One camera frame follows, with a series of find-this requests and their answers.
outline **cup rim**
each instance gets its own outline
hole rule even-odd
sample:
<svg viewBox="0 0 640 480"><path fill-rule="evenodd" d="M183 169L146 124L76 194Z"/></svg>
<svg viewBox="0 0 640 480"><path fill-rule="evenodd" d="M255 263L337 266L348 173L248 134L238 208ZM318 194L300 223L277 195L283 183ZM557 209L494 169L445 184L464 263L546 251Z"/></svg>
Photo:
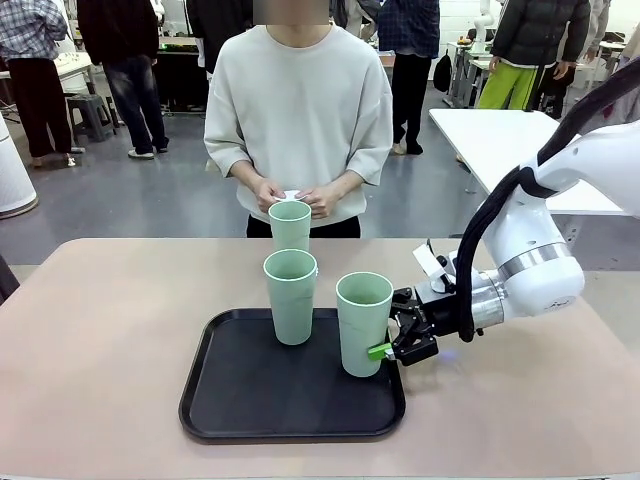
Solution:
<svg viewBox="0 0 640 480"><path fill-rule="evenodd" d="M372 275L374 277L378 277L378 278L381 278L384 281L386 281L389 284L389 286L391 287L391 293L389 294L389 296L387 298L385 298L381 302L371 303L371 304L366 304L366 305L362 304L362 303L355 303L355 302L352 302L351 300L347 300L346 298L344 298L342 296L342 294L340 294L340 284L342 283L342 281L346 280L347 278L352 277L354 275L363 275L363 274L364 275ZM340 280L338 280L338 283L336 283L336 295L338 295L338 298L340 300L342 300L345 303L348 303L349 305L353 305L354 307L374 308L374 307L379 307L380 305L384 305L385 303L387 303L389 300L391 300L393 298L393 284L391 283L391 280L389 280L384 275L380 275L379 273L375 273L375 272L352 272L352 273L349 273L349 274L345 275Z"/></svg>
<svg viewBox="0 0 640 480"><path fill-rule="evenodd" d="M291 218L280 218L280 217L277 217L277 216L275 216L275 215L273 215L271 213L271 210L276 208L278 205L286 205L286 204L289 204L289 203L298 203L300 205L305 205L308 208L308 211L304 216L302 216L300 218L293 218L293 219L291 219ZM308 217L311 216L311 207L309 205L307 205L306 203L301 202L300 200L289 200L289 201L286 201L286 202L274 203L273 205L271 205L269 207L268 214L269 214L269 218L273 218L274 220L277 220L278 222L299 222L300 220L306 220Z"/></svg>
<svg viewBox="0 0 640 480"><path fill-rule="evenodd" d="M311 257L311 259L313 260L313 269L308 274L304 275L303 277L299 277L299 278L278 278L275 275L271 275L267 271L267 262L269 260L271 260L271 257L274 257L275 255L278 255L278 254L284 253L284 252L304 253L308 257ZM264 270L264 273L265 273L265 275L267 277L269 277L272 280L276 280L277 282L299 282L301 280L306 280L307 278L309 278L310 276L314 275L318 271L318 260L316 260L316 257L311 255L309 252L305 252L304 250L298 250L296 248L286 248L284 250L278 250L277 252L273 252L271 255L269 255L266 258L266 260L264 261L264 263L262 264L262 270Z"/></svg>

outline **hand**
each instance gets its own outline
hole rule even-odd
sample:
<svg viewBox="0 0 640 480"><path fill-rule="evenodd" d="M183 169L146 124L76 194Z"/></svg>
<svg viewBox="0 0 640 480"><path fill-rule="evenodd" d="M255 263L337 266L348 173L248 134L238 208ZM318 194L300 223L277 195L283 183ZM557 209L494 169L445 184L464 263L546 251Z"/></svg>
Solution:
<svg viewBox="0 0 640 480"><path fill-rule="evenodd" d="M268 178L260 179L252 190L258 200L258 208L262 213L269 213L269 209L278 202L278 198L286 197L280 187Z"/></svg>
<svg viewBox="0 0 640 480"><path fill-rule="evenodd" d="M587 63L591 63L596 58L597 53L598 52L596 50L589 49L587 50L587 53L584 54L584 59Z"/></svg>
<svg viewBox="0 0 640 480"><path fill-rule="evenodd" d="M313 220L321 220L333 213L342 195L334 185L329 184L300 192L296 195L296 198L311 207L311 218Z"/></svg>
<svg viewBox="0 0 640 480"><path fill-rule="evenodd" d="M489 62L490 73L496 73L496 68L498 68L498 64L500 63L500 60L502 60L500 57L493 57L491 59L491 62Z"/></svg>
<svg viewBox="0 0 640 480"><path fill-rule="evenodd" d="M560 80L561 78L563 78L567 72L569 71L569 67L572 65L571 62L565 62L564 60L560 63L558 63L558 66L556 67L556 69L553 72L553 79L554 80Z"/></svg>

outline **neck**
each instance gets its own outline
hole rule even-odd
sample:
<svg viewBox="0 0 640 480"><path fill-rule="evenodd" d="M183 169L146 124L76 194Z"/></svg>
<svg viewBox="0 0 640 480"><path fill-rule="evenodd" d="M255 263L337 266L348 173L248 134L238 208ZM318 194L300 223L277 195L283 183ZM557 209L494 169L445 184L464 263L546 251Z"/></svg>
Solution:
<svg viewBox="0 0 640 480"><path fill-rule="evenodd" d="M305 48L319 43L331 31L331 25L267 25L267 31L287 47Z"/></svg>

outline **plastic cup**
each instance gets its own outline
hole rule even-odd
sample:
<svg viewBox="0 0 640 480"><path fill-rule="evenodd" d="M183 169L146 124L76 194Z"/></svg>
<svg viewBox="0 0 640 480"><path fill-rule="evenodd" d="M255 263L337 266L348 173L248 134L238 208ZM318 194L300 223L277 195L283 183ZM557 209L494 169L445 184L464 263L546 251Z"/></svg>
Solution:
<svg viewBox="0 0 640 480"><path fill-rule="evenodd" d="M269 209L271 233L276 251L309 251L311 207L303 202L278 202Z"/></svg>
<svg viewBox="0 0 640 480"><path fill-rule="evenodd" d="M303 250L281 250L264 262L276 337L300 345L311 336L318 263Z"/></svg>
<svg viewBox="0 0 640 480"><path fill-rule="evenodd" d="M384 343L393 285L377 273L358 272L343 277L336 293L342 366L354 377L371 377L380 361L369 359L369 349Z"/></svg>

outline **gray stool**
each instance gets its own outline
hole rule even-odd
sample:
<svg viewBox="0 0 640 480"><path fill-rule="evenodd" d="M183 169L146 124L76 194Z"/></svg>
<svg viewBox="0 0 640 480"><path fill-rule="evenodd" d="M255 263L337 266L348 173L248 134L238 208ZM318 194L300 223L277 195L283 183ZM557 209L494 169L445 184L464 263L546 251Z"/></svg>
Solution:
<svg viewBox="0 0 640 480"><path fill-rule="evenodd" d="M76 144L78 135L87 135L96 142L104 142L110 130L115 133L109 111L104 106L100 95L75 95L67 99L67 105ZM74 110L80 111L82 122L75 122Z"/></svg>

